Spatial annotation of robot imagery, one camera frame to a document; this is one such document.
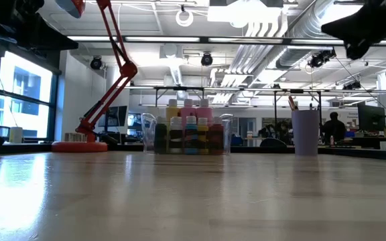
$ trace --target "lamp base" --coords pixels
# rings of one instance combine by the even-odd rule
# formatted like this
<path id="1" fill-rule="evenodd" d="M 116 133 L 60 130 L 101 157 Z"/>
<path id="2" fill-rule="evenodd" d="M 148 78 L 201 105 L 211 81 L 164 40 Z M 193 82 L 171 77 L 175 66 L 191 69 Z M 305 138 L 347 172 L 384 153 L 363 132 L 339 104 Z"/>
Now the lamp base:
<path id="1" fill-rule="evenodd" d="M 106 143 L 79 143 L 79 142 L 60 142 L 52 144 L 52 151 L 59 153 L 94 153 L 108 151 Z"/>

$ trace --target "bottle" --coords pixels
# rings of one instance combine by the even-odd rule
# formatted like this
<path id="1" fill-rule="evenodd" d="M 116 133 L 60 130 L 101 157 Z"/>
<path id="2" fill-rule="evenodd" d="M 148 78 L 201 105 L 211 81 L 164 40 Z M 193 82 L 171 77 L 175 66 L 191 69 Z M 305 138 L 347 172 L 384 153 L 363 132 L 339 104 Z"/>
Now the bottle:
<path id="1" fill-rule="evenodd" d="M 169 100 L 169 107 L 166 108 L 166 121 L 168 123 L 171 122 L 171 118 L 178 116 L 180 109 L 177 107 L 177 100 L 176 99 L 170 99 Z"/>
<path id="2" fill-rule="evenodd" d="M 198 118 L 198 150 L 199 154 L 207 155 L 208 150 L 208 119 Z"/>
<path id="3" fill-rule="evenodd" d="M 220 117 L 214 117 L 214 124 L 209 128 L 208 148 L 212 155 L 224 153 L 224 127 Z"/>
<path id="4" fill-rule="evenodd" d="M 186 118 L 187 116 L 194 115 L 196 116 L 196 109 L 193 108 L 193 100 L 192 99 L 185 99 L 184 100 L 184 107 L 180 109 L 180 116 L 182 118 L 182 126 L 186 127 Z"/>
<path id="5" fill-rule="evenodd" d="M 209 120 L 208 126 L 212 126 L 212 109 L 209 107 L 209 100 L 200 100 L 200 107 L 196 109 L 196 116 L 199 118 L 207 118 Z"/>
<path id="6" fill-rule="evenodd" d="M 184 135 L 184 153 L 187 155 L 198 154 L 198 125 L 196 117 L 192 115 L 186 118 L 186 134 Z"/>
<path id="7" fill-rule="evenodd" d="M 166 119 L 163 117 L 157 118 L 154 133 L 154 153 L 166 154 L 166 139 L 168 135 L 168 128 L 166 126 Z"/>
<path id="8" fill-rule="evenodd" d="M 171 118 L 171 126 L 169 131 L 169 153 L 182 153 L 183 143 L 183 128 L 181 117 L 175 116 Z"/>

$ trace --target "yellow bottle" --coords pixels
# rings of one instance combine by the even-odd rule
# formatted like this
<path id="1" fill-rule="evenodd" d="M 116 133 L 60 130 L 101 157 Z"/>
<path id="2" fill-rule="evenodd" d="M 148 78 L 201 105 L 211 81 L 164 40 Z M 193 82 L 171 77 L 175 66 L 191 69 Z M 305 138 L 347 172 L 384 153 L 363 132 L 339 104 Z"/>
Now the yellow bottle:
<path id="1" fill-rule="evenodd" d="M 167 127 L 171 125 L 171 118 L 177 117 L 179 112 L 180 112 L 180 109 L 177 107 L 177 100 L 170 99 L 169 107 L 166 108 L 166 126 Z M 166 141 L 166 151 L 168 150 L 169 150 L 169 138 L 168 138 L 168 141 Z"/>
<path id="2" fill-rule="evenodd" d="M 207 136 L 208 136 L 208 119 L 199 118 L 198 119 L 198 149 L 199 149 L 199 154 L 201 155 L 209 154 Z"/>

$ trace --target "red desk lamp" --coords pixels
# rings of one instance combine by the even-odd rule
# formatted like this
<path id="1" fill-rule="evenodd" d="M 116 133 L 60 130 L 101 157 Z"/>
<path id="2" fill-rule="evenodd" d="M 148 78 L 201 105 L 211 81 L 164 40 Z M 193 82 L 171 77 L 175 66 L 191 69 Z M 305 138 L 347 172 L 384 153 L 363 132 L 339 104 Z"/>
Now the red desk lamp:
<path id="1" fill-rule="evenodd" d="M 78 133 L 87 135 L 86 143 L 74 143 L 74 142 L 55 142 L 52 144 L 52 151 L 55 152 L 76 152 L 76 153 L 87 153 L 87 152 L 98 152 L 98 151 L 108 151 L 108 145 L 106 143 L 96 142 L 97 134 L 93 131 L 94 125 L 99 120 L 99 118 L 108 110 L 111 103 L 114 99 L 120 94 L 120 92 L 125 88 L 127 83 L 137 73 L 136 65 L 127 57 L 125 46 L 123 45 L 123 40 L 120 35 L 119 26 L 117 25 L 113 8 L 111 7 L 110 0 L 96 0 L 98 3 L 99 9 L 101 10 L 102 17 L 104 19 L 105 28 L 111 42 L 111 46 L 114 51 L 114 55 L 117 61 L 117 65 L 120 70 L 120 77 L 117 81 L 110 87 L 110 89 L 104 94 L 104 96 L 89 110 L 84 114 L 80 119 L 80 125 L 75 130 Z M 56 3 L 66 10 L 73 17 L 80 18 L 84 12 L 85 2 L 83 0 L 56 0 Z M 105 15 L 105 9 L 108 8 L 111 20 L 115 27 L 116 38 L 120 43 L 120 48 L 116 44 L 111 33 L 107 17 Z M 120 56 L 125 62 L 124 65 L 121 64 Z M 117 88 L 119 83 L 124 80 L 123 84 Z"/>

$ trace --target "computer monitor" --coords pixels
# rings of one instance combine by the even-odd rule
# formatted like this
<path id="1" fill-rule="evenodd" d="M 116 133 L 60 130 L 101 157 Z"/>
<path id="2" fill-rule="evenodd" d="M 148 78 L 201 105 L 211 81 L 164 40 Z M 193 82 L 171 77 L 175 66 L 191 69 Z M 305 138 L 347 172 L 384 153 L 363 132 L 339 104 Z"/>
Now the computer monitor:
<path id="1" fill-rule="evenodd" d="M 126 120 L 127 106 L 110 107 L 98 122 L 98 127 L 105 127 L 105 116 L 108 115 L 108 127 L 124 127 Z"/>
<path id="2" fill-rule="evenodd" d="M 362 131 L 384 131 L 385 109 L 359 104 L 359 126 Z"/>

